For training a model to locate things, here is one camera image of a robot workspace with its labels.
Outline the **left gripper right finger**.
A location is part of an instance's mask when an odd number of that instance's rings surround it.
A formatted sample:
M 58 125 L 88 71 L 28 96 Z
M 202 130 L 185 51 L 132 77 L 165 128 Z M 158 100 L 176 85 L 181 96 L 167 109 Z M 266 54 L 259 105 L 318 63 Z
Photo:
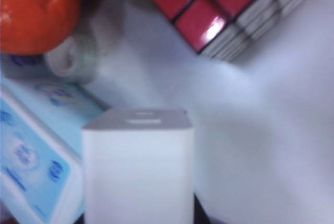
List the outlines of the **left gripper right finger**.
M 196 194 L 194 194 L 194 224 L 211 224 Z

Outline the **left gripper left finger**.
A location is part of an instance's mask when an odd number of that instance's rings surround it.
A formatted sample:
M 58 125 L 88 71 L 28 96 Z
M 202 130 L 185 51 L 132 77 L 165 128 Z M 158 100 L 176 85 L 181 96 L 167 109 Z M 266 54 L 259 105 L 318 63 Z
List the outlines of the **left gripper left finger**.
M 84 222 L 84 209 L 80 208 L 76 215 L 75 215 L 75 221 L 74 224 L 83 224 Z

